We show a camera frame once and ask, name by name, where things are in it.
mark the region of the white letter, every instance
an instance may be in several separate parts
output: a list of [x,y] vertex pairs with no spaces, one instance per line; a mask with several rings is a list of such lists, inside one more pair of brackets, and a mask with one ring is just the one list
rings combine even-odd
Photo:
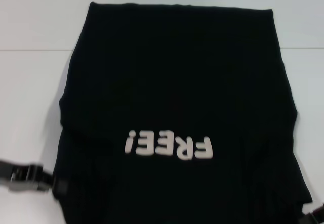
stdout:
[[138,138],[137,142],[139,145],[146,146],[144,147],[137,147],[136,154],[141,156],[150,156],[154,154],[154,132],[152,131],[140,131],[140,137],[145,138]]
[[125,153],[130,153],[133,147],[133,140],[136,133],[135,131],[130,131],[130,137],[127,137],[126,144],[125,144]]
[[200,159],[213,158],[213,147],[211,144],[211,139],[209,139],[209,137],[204,137],[204,142],[197,142],[196,146],[198,149],[204,149],[203,151],[197,150],[194,152],[196,158],[200,158]]
[[176,137],[176,142],[179,144],[177,149],[177,155],[181,160],[191,160],[193,155],[193,141],[191,137],[187,137],[187,143],[181,139],[181,137]]
[[160,155],[172,156],[174,133],[169,130],[160,131],[160,136],[166,138],[157,139],[157,143],[166,147],[156,147],[155,152]]

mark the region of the white lettering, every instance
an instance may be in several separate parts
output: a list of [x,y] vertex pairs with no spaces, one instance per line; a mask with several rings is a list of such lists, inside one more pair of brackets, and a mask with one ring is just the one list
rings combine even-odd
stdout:
[[203,149],[203,151],[196,150],[194,156],[200,159],[211,159],[213,158],[213,147],[211,144],[211,139],[209,137],[204,137],[204,142],[197,142],[196,147],[198,149]]
[[133,141],[136,133],[134,130],[130,131],[130,137],[127,137],[125,144],[125,153],[130,153],[133,147]]
[[157,143],[166,147],[157,146],[155,152],[160,155],[172,156],[173,155],[173,142],[174,133],[172,131],[160,131],[160,138],[157,139]]
[[140,146],[146,146],[146,147],[137,147],[136,154],[141,156],[153,155],[154,154],[154,132],[142,130],[140,131],[140,137],[142,138],[138,138],[137,143]]
[[176,142],[179,144],[177,149],[177,155],[181,160],[191,160],[193,156],[193,141],[191,137],[187,137],[187,142],[181,139],[181,137],[176,137]]

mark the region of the white surface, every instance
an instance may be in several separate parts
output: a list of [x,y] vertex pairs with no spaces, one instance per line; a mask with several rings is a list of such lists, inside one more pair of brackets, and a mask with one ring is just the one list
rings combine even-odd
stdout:
[[73,49],[91,1],[274,8],[282,47],[324,47],[324,0],[0,0],[0,49]]
[[[281,47],[324,48],[324,0],[0,0],[0,159],[53,170],[61,127],[58,100],[90,1],[274,8]],[[35,51],[1,51],[35,50]],[[285,49],[297,109],[295,152],[314,198],[324,202],[324,49]],[[50,194],[0,186],[0,223],[63,224]]]

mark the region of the black fabric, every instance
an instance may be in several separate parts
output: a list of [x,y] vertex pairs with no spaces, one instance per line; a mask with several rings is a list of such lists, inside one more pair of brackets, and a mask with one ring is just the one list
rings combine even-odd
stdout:
[[287,224],[311,202],[272,10],[91,3],[60,107],[68,224]]

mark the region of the black cloth cover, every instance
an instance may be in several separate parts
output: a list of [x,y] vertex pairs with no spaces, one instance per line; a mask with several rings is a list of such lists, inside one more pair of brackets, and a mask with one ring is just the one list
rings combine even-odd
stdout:
[[91,3],[60,108],[68,224],[288,224],[312,201],[272,10]]

